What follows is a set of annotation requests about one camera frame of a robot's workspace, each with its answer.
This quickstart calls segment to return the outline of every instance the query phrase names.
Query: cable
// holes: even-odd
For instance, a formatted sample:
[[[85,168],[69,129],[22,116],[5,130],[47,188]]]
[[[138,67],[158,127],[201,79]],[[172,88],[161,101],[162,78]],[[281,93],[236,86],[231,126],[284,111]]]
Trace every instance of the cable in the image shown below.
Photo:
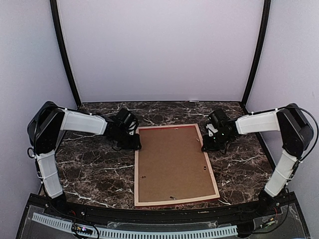
[[[34,127],[34,138],[33,138],[33,152],[34,152],[34,155],[36,155],[36,134],[37,134],[38,126],[39,126],[39,124],[38,124],[38,123],[39,123],[39,119],[40,119],[40,117],[42,116],[42,114],[44,113],[44,111],[47,110],[49,107],[58,107],[59,109],[65,109],[65,108],[59,107],[59,106],[47,106],[47,107],[45,107],[45,108],[43,108],[43,109],[41,110],[41,112],[40,112],[40,114],[39,114],[39,116],[38,116],[38,119],[37,119],[37,121],[36,121],[36,123],[35,123],[35,127]],[[92,226],[92,227],[96,230],[97,239],[100,238],[99,230],[95,227],[95,225],[93,225],[93,224],[91,224],[91,223],[89,223],[89,222],[87,222],[87,221],[85,221],[85,220],[83,220],[83,219],[80,219],[80,218],[77,218],[77,217],[73,217],[73,216],[70,216],[70,215],[66,215],[66,214],[64,214],[64,213],[62,213],[62,212],[60,212],[60,211],[58,211],[58,210],[51,204],[50,197],[48,196],[48,194],[47,194],[45,188],[43,189],[43,191],[44,191],[44,193],[45,193],[45,195],[46,195],[46,197],[47,197],[47,199],[48,199],[48,202],[49,202],[50,206],[51,206],[57,213],[63,215],[64,217],[73,218],[73,219],[75,219],[75,220],[80,220],[80,221],[82,221],[82,222],[84,222],[84,223],[86,223],[86,224],[89,224],[90,226]]]
[[[94,229],[98,232],[98,237],[97,237],[97,239],[99,239],[100,238],[100,234],[99,234],[99,231],[98,231],[98,229],[94,226],[94,225],[91,225],[92,227],[94,227]],[[76,236],[75,235],[73,235],[75,238],[78,238],[78,239],[83,239],[83,238],[91,238],[92,237],[92,235],[90,235],[90,237],[87,237],[87,236],[81,236],[81,235],[79,235],[76,231],[74,231],[74,233],[76,234]]]
[[[95,226],[94,224],[92,224],[92,223],[90,223],[90,222],[88,222],[88,221],[86,221],[86,220],[84,220],[84,219],[77,218],[77,217],[74,217],[74,216],[70,216],[70,215],[67,215],[67,214],[64,214],[64,213],[60,212],[59,210],[57,210],[57,209],[52,205],[51,200],[50,200],[50,198],[49,198],[49,196],[48,196],[48,194],[47,194],[45,188],[43,189],[43,191],[44,191],[44,194],[46,195],[46,197],[47,197],[47,199],[48,199],[48,202],[49,202],[51,208],[53,208],[58,214],[60,214],[60,215],[62,215],[62,216],[64,216],[64,217],[67,217],[67,218],[72,218],[72,219],[74,219],[74,220],[82,221],[83,223],[86,223],[86,224],[92,226],[92,227],[95,229],[95,231],[96,231],[97,239],[100,238],[100,232],[99,232],[99,230],[96,228],[96,226]]]
[[[225,143],[225,149],[224,149],[224,152],[221,150],[221,149],[219,149],[219,152],[221,152],[221,154],[226,154],[227,153],[227,149],[229,148],[229,145],[230,145],[230,140],[229,141],[227,141],[226,143]]]
[[[291,109],[297,109],[297,110],[300,110],[300,111],[305,112],[307,115],[309,115],[309,116],[313,119],[313,121],[315,122],[316,128],[317,128],[317,135],[316,135],[315,142],[314,142],[313,146],[311,147],[311,149],[308,151],[308,153],[307,153],[304,157],[302,157],[302,158],[299,160],[299,162],[302,162],[302,161],[312,152],[312,150],[314,149],[314,147],[316,146],[316,144],[317,144],[317,142],[318,142],[318,138],[319,138],[319,126],[318,126],[318,122],[317,122],[317,120],[315,119],[315,117],[314,117],[309,111],[306,111],[306,110],[303,109],[303,108],[295,107],[295,106],[285,106],[285,107],[280,107],[279,109],[289,109],[289,108],[291,108]]]
[[[114,141],[113,141],[113,144],[111,145],[111,148],[116,152],[120,152],[122,150],[122,148],[119,148],[119,149],[114,148]]]
[[[271,233],[275,230],[277,230],[282,224],[284,224],[284,222],[286,221],[287,217],[288,217],[288,214],[289,214],[289,206],[290,206],[290,194],[289,194],[289,190],[287,189],[287,193],[288,193],[288,207],[287,207],[287,211],[286,211],[286,215],[284,217],[284,219],[281,221],[281,223],[279,223],[275,228],[271,229],[270,231],[267,231],[267,232],[256,232],[257,230],[260,230],[261,228],[263,227],[257,227],[256,229],[254,229],[253,231],[250,231],[250,232],[240,232],[238,231],[238,234],[242,234],[242,235],[245,235],[245,234],[268,234],[268,233]]]
[[[278,216],[278,211],[277,211],[277,209],[276,209],[275,207],[273,207],[273,208],[274,208],[274,211],[276,212],[275,218],[277,218],[277,216]]]
[[[28,148],[27,150],[26,150],[26,154],[28,155],[28,157],[29,158],[34,158],[34,150],[33,150],[33,148]]]

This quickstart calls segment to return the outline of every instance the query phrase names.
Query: black joint housing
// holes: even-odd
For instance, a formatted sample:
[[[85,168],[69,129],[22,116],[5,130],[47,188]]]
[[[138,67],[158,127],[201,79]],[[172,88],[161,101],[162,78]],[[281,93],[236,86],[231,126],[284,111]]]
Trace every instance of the black joint housing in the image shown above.
[[[27,132],[31,145],[35,146],[35,154],[49,153],[56,148],[64,114],[55,103],[48,101],[31,120]]]
[[[226,148],[226,144],[235,140],[238,134],[235,121],[230,120],[222,109],[213,111],[209,116],[209,123],[212,124],[217,132],[213,133],[213,137],[203,136],[202,151],[220,151]]]
[[[266,191],[263,189],[260,191],[258,195],[258,209],[257,214],[259,215],[265,215],[267,212],[267,209],[270,205],[273,204],[275,199],[271,197]]]
[[[298,106],[290,104],[287,108],[279,110],[277,118],[283,139],[283,149],[299,159],[309,146],[314,130],[302,111],[293,107]]]
[[[130,132],[137,129],[139,121],[129,110],[122,108],[115,116],[105,118],[108,122],[103,136],[117,141],[120,149],[139,150],[142,148],[140,135]]]

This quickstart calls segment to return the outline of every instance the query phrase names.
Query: black metal frame pole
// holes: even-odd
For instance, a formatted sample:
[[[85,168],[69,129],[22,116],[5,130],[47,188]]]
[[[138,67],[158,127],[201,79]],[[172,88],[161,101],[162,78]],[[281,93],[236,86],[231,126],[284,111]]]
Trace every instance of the black metal frame pole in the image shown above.
[[[61,53],[65,73],[66,73],[66,76],[68,78],[69,85],[70,85],[75,103],[76,103],[77,107],[79,107],[81,105],[81,100],[80,100],[79,92],[78,92],[76,85],[75,85],[75,81],[74,81],[74,77],[72,74],[69,58],[68,58],[68,55],[66,53],[66,48],[65,48],[65,43],[64,43],[62,29],[61,29],[61,22],[60,22],[57,2],[56,2],[56,0],[50,0],[50,4],[51,4],[51,12],[52,12],[55,33],[56,33],[56,39],[58,41],[58,45],[60,48],[60,53]]]
[[[251,69],[250,69],[250,73],[249,73],[246,89],[244,92],[244,96],[243,96],[243,99],[241,100],[241,103],[244,106],[246,106],[246,104],[247,104],[251,89],[253,87],[253,83],[255,80],[261,52],[263,49],[265,35],[266,35],[266,29],[267,29],[267,23],[268,23],[268,17],[269,17],[269,12],[270,12],[270,4],[271,4],[271,0],[264,1],[263,15],[261,18],[260,30],[259,30],[255,55],[254,55],[254,59],[253,59],[253,64],[252,64]]]

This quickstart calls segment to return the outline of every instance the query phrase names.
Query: white cable channel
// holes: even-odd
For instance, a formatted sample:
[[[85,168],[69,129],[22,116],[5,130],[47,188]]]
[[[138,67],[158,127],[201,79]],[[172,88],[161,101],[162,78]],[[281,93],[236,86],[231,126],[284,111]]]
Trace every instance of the white cable channel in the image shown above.
[[[66,221],[62,219],[57,219],[39,213],[33,213],[32,220],[60,231],[72,233],[72,222],[70,220]],[[85,226],[86,228],[91,229],[93,231],[93,234],[90,238],[97,238],[96,230],[93,227],[86,225],[81,226]],[[159,233],[120,231],[99,227],[97,227],[97,229],[100,232],[100,239],[214,239],[238,235],[237,226],[229,226],[224,228],[215,228],[200,231]]]

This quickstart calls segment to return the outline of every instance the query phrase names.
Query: black plastic edge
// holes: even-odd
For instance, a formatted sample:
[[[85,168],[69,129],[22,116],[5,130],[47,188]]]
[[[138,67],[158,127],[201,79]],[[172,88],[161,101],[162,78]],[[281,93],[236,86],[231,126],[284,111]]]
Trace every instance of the black plastic edge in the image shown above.
[[[260,61],[260,56],[261,56],[261,53],[263,50],[266,29],[267,29],[267,23],[268,23],[268,18],[269,18],[269,12],[270,12],[270,4],[271,4],[271,0],[264,1],[263,15],[261,17],[260,30],[259,30],[255,55],[254,55],[251,69],[250,69],[250,73],[249,73],[246,89],[244,92],[244,96],[243,96],[243,99],[241,100],[241,103],[243,103],[244,105],[247,104],[251,89],[253,87],[257,68],[258,68],[259,61]]]
[[[80,100],[79,92],[78,92],[76,85],[75,85],[75,81],[74,81],[74,77],[72,74],[69,58],[68,58],[68,55],[66,53],[66,48],[65,48],[65,43],[64,43],[64,39],[63,39],[61,22],[60,22],[59,11],[58,11],[58,6],[57,6],[56,0],[50,0],[50,5],[51,5],[51,12],[52,12],[52,18],[53,18],[53,23],[54,23],[56,39],[58,41],[65,73],[66,73],[66,76],[68,78],[68,82],[69,82],[69,85],[70,85],[70,88],[71,88],[71,91],[73,94],[74,101],[75,101],[77,106],[80,106],[81,100]]]
[[[301,223],[304,232],[307,236],[310,236],[308,227],[304,216],[302,214],[301,208],[299,206],[298,200],[294,192],[282,193],[276,197],[276,202],[274,205],[269,207],[266,215],[273,215],[273,207],[280,211],[280,207],[294,203],[300,215]],[[125,209],[109,209],[102,207],[94,207],[81,205],[76,203],[67,203],[69,209],[74,210],[76,215],[81,215],[84,212],[84,216],[80,216],[82,220],[86,220],[89,223],[95,223],[97,225],[107,225],[109,222],[125,222],[133,224],[180,224],[180,223],[198,223],[198,222],[212,222],[217,221],[219,225],[222,224],[232,224],[232,225],[242,225],[246,223],[251,223],[254,218],[260,217],[259,215],[245,214],[245,215],[234,215],[238,210],[251,210],[256,207],[258,202],[248,202],[239,205],[225,206],[225,207],[215,207],[215,208],[204,208],[198,210],[125,210]],[[30,205],[44,208],[44,213],[62,217],[55,210],[53,210],[49,205],[48,200],[39,195],[30,194],[28,202],[25,206],[19,230],[17,232],[16,239],[21,236],[24,221],[27,216],[27,211]]]
[[[244,114],[248,114],[248,110],[246,109],[246,106],[243,104],[243,103],[239,103],[241,109],[243,110]],[[275,170],[276,168],[276,164],[274,162],[274,159],[273,157],[271,156],[271,153],[263,139],[263,137],[261,136],[260,133],[255,133],[260,145],[261,145],[261,148],[263,149],[263,152],[265,153],[265,156],[267,157],[269,163],[270,163],[270,166],[271,168],[273,169],[273,171]]]
[[[38,193],[37,193],[38,195],[40,195],[42,189],[43,189],[43,184],[41,183],[40,188],[39,188]]]

